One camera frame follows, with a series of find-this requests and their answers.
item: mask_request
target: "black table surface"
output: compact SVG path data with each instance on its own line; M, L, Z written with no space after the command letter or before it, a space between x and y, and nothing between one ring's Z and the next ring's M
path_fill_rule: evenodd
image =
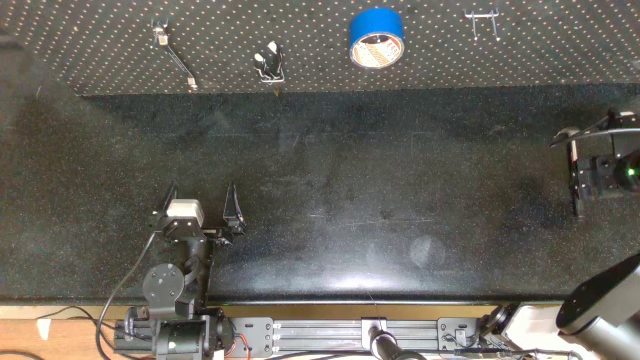
M635 85L79 98L3 56L5 304L104 301L173 179L207 225L237 184L248 233L215 254L216 303L560 300L640 247L638 199L578 222L548 148L639 110ZM117 301L173 254L156 244Z

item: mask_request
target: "blue tape roll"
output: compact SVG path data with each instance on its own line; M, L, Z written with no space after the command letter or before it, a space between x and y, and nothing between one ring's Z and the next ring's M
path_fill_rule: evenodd
M391 9L366 10L353 18L349 40L354 63L375 69L389 66L404 52L402 18Z

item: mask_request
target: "wooden surface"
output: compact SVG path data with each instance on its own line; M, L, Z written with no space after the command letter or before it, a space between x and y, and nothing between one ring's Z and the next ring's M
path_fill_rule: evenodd
M63 306L3 306L0 307L0 350L20 350L44 359L100 359L96 350L95 327L88 320L62 320L83 316L75 309L67 310L51 320L48 340L38 332L38 316L62 309ZM92 316L98 317L102 307L83 307ZM440 317L480 317L488 314L493 306L229 306L224 307L228 316L269 316L274 319L359 319L382 316L395 320L436 320ZM122 318L127 307L109 309L107 318ZM107 339L113 331L104 328ZM102 347L112 359L123 359L114 355L102 341ZM24 359L18 356L3 356L2 360Z

